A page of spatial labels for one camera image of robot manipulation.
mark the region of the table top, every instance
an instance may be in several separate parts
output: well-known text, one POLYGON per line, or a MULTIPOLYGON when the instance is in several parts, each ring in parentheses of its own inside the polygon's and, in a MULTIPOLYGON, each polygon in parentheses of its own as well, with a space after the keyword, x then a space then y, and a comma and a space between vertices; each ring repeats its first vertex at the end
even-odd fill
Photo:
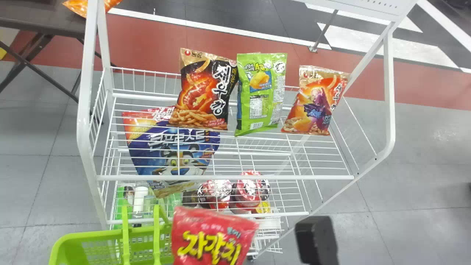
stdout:
POLYGON ((65 0, 0 0, 0 26, 83 39, 85 19, 65 0))

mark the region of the shrimp cracker bag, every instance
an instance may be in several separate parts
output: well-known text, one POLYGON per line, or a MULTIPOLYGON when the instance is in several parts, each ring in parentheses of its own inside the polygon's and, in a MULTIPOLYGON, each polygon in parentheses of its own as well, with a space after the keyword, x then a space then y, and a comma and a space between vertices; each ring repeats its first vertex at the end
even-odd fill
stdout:
POLYGON ((299 92, 282 132, 330 135, 332 111, 338 106, 350 74, 317 66, 300 66, 299 92))
POLYGON ((170 126, 227 130, 229 96, 239 80, 236 62, 180 49, 181 92, 170 126))
POLYGON ((235 136, 278 127, 283 107, 287 55, 237 55, 240 82, 235 136))

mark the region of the orange bag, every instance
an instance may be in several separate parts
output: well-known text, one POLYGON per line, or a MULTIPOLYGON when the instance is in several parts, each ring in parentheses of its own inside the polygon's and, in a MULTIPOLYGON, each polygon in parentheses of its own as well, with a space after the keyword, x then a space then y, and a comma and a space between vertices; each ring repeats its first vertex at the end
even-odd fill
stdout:
POLYGON ((350 74, 317 66, 299 67, 299 92, 282 132, 330 135, 332 111, 339 104, 350 74))
MULTIPOLYGON (((105 0, 105 12, 119 4, 122 0, 105 0)), ((87 18, 88 0, 68 0, 62 3, 75 14, 87 18)))

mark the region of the green snack bag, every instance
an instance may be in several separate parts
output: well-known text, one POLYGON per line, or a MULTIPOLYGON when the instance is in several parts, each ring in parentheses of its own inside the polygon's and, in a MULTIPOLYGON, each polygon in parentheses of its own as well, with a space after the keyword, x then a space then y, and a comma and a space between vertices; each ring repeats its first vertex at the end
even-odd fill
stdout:
POLYGON ((277 128, 284 99, 287 53, 237 54, 235 136, 277 128))
POLYGON ((173 193, 166 197, 169 217, 173 217, 173 211, 178 205, 182 205, 181 193, 173 193))

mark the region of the shopping cart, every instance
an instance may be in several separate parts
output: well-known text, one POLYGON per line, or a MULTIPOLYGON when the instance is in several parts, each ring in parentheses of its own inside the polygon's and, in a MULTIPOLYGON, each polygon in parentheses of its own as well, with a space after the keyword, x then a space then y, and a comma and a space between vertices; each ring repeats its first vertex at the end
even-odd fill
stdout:
POLYGON ((49 265, 172 264, 172 225, 162 208, 154 206, 154 226, 148 227, 129 227, 126 206, 122 212, 120 230, 70 233, 61 237, 52 247, 49 265))

